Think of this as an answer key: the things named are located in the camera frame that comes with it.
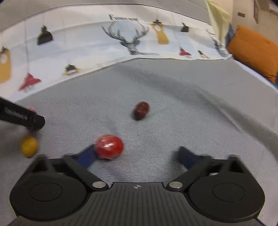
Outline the red cherry tomato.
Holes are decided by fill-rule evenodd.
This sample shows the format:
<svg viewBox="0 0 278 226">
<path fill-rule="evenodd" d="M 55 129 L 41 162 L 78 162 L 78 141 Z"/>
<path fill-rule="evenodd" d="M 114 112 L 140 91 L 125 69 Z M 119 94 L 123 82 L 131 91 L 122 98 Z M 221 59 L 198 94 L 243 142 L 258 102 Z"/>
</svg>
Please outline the red cherry tomato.
<svg viewBox="0 0 278 226">
<path fill-rule="evenodd" d="M 94 149 L 99 158 L 113 160 L 124 151 L 124 143 L 117 136 L 105 134 L 97 139 Z"/>
</svg>

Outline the small dark red jujube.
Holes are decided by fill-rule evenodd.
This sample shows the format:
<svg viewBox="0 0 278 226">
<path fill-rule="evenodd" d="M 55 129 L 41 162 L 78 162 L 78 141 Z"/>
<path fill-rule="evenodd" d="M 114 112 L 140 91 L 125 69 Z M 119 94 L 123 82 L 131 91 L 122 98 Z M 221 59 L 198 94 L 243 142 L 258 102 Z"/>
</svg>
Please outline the small dark red jujube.
<svg viewBox="0 0 278 226">
<path fill-rule="evenodd" d="M 149 109 L 150 109 L 150 106 L 147 102 L 145 102 L 145 101 L 139 102 L 133 110 L 134 119 L 142 120 L 148 114 Z"/>
</svg>

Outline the red wrapped fruit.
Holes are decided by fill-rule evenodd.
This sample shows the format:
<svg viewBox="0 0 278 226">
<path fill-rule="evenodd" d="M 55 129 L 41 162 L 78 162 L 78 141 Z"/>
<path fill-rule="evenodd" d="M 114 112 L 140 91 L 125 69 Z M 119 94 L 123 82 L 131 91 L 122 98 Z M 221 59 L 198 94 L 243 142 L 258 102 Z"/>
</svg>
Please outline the red wrapped fruit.
<svg viewBox="0 0 278 226">
<path fill-rule="evenodd" d="M 38 114 L 38 112 L 35 109 L 33 109 L 32 107 L 28 107 L 28 110 Z"/>
</svg>

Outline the green olive fruit upper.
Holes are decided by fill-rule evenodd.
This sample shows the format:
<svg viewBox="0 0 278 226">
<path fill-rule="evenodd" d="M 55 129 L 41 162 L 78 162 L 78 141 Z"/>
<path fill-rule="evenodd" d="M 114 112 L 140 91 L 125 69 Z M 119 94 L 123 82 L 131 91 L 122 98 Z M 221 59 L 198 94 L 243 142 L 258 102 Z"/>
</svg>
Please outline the green olive fruit upper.
<svg viewBox="0 0 278 226">
<path fill-rule="evenodd" d="M 39 145 L 36 138 L 32 136 L 25 136 L 21 143 L 21 152 L 27 157 L 33 157 L 38 151 Z"/>
</svg>

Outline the grey patterned sofa cover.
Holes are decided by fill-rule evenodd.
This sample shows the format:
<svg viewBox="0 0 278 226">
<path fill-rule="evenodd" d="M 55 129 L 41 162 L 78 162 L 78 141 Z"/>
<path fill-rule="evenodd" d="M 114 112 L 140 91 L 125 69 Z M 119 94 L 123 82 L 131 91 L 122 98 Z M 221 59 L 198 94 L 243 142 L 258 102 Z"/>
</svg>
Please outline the grey patterned sofa cover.
<svg viewBox="0 0 278 226">
<path fill-rule="evenodd" d="M 277 89 L 214 41 L 203 1 L 2 2 L 1 98 L 45 125 L 1 122 L 1 225 L 277 225 Z M 62 158 L 105 134 L 93 191 Z M 170 191 L 181 146 L 213 165 Z"/>
</svg>

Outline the orange cushion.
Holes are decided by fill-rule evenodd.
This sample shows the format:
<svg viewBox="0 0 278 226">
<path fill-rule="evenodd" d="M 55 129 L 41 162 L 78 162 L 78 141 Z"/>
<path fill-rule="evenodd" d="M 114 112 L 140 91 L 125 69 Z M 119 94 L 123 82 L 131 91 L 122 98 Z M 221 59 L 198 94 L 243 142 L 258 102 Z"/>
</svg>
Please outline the orange cushion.
<svg viewBox="0 0 278 226">
<path fill-rule="evenodd" d="M 227 50 L 235 60 L 250 67 L 271 83 L 276 83 L 276 43 L 247 27 L 238 25 Z"/>
</svg>

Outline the pale yellow cloth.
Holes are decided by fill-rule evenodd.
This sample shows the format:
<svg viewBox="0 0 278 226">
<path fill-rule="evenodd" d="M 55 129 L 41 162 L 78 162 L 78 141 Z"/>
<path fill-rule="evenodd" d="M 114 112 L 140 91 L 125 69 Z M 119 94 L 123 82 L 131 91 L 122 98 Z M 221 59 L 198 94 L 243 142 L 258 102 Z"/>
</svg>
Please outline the pale yellow cloth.
<svg viewBox="0 0 278 226">
<path fill-rule="evenodd" d="M 214 1 L 205 1 L 210 22 L 219 41 L 225 41 L 230 24 L 230 15 Z"/>
</svg>

